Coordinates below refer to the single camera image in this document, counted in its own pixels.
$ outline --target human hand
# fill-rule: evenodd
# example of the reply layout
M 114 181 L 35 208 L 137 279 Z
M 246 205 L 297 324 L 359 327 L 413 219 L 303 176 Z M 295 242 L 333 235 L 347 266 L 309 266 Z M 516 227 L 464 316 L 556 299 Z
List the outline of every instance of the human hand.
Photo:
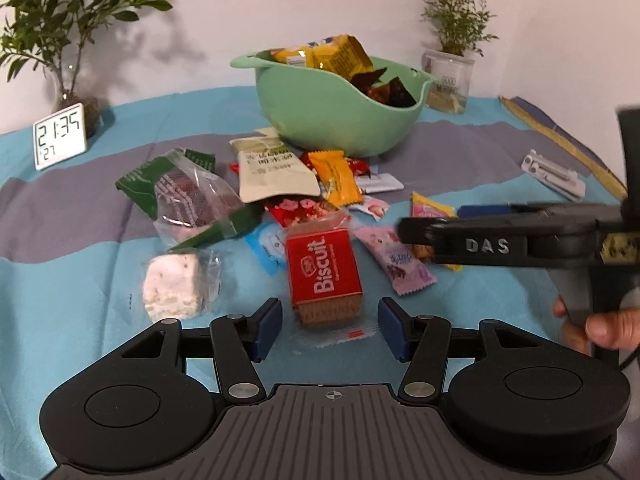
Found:
M 566 317 L 562 298 L 556 300 L 552 312 L 555 317 Z M 587 355 L 591 353 L 590 342 L 601 348 L 633 351 L 640 346 L 640 308 L 593 314 L 584 329 L 567 319 L 560 329 L 560 339 L 563 345 Z

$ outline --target green bowl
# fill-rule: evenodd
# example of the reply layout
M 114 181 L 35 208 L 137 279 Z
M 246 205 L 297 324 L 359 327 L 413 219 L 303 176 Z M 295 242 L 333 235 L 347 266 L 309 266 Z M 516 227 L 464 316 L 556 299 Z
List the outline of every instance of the green bowl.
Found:
M 421 70 L 377 57 L 371 61 L 375 68 L 387 68 L 383 82 L 399 76 L 417 104 L 383 105 L 337 74 L 278 63 L 268 50 L 236 57 L 231 66 L 255 68 L 262 111 L 284 139 L 305 150 L 367 157 L 390 150 L 409 132 L 432 82 Z

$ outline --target snack package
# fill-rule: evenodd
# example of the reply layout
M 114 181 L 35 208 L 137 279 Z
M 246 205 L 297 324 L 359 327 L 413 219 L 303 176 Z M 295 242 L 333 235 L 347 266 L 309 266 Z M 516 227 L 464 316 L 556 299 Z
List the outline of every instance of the snack package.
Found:
M 362 227 L 354 234 L 384 269 L 399 296 L 436 282 L 436 277 L 400 242 L 392 227 Z
M 314 165 L 309 160 L 309 152 L 305 152 L 300 155 L 300 160 L 306 167 L 313 171 L 314 174 L 318 174 L 316 168 L 314 168 Z M 350 156 L 345 156 L 344 160 L 347 161 L 347 165 L 349 166 L 351 173 L 353 173 L 353 176 L 371 175 L 371 168 L 369 167 L 369 163 L 366 160 L 361 160 L 360 158 L 351 158 Z
M 337 211 L 321 198 L 300 195 L 271 197 L 264 206 L 282 227 L 318 220 Z
M 341 34 L 305 45 L 272 50 L 279 63 L 327 70 L 351 81 L 353 75 L 373 70 L 362 45 L 353 36 Z
M 279 138 L 246 137 L 230 143 L 238 154 L 243 202 L 276 195 L 320 195 L 316 176 Z
M 382 217 L 389 210 L 389 204 L 379 198 L 373 198 L 369 195 L 363 195 L 363 202 L 361 204 L 352 204 L 349 209 L 355 209 L 356 211 L 362 211 L 370 216 L 373 216 L 376 222 L 382 220 Z
M 400 191 L 404 184 L 390 173 L 357 176 L 356 184 L 362 194 L 383 193 L 385 191 Z
M 347 229 L 288 236 L 285 247 L 291 304 L 302 325 L 358 317 L 362 286 Z
M 327 190 L 326 200 L 335 207 L 362 202 L 362 194 L 344 158 L 344 152 L 310 152 L 309 161 Z
M 190 319 L 210 306 L 220 293 L 220 260 L 212 251 L 183 251 L 153 258 L 142 285 L 151 321 Z
M 262 217 L 246 206 L 225 180 L 212 173 L 214 157 L 171 150 L 116 182 L 153 220 L 171 251 L 243 235 Z
M 284 252 L 285 233 L 276 222 L 260 224 L 244 237 L 244 241 L 267 274 L 273 276 L 287 268 Z
M 386 72 L 386 68 L 381 68 L 373 72 L 356 74 L 351 78 L 353 84 L 364 95 L 378 101 L 384 105 L 394 108 L 410 108 L 415 106 L 416 100 L 405 88 L 399 77 L 393 78 L 388 83 L 374 86 L 380 82 L 380 77 Z
M 411 216 L 414 218 L 455 218 L 456 209 L 434 202 L 414 191 L 411 193 Z M 433 249 L 429 246 L 414 245 L 412 250 L 419 260 L 433 258 Z M 455 272 L 462 270 L 461 265 L 445 264 L 443 267 Z

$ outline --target black cable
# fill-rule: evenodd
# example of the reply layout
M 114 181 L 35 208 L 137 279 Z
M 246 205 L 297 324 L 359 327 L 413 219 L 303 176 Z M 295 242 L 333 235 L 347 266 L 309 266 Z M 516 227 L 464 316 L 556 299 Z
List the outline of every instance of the black cable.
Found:
M 628 367 L 633 361 L 638 359 L 640 356 L 640 345 L 636 348 L 629 357 L 627 357 L 622 364 L 618 367 L 618 370 L 623 371 L 626 367 Z

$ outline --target clock display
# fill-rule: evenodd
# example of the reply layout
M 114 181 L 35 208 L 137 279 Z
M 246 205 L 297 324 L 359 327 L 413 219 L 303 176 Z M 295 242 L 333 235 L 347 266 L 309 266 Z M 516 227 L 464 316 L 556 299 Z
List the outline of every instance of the clock display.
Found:
M 82 103 L 60 110 L 33 125 L 33 156 L 37 170 L 85 151 Z

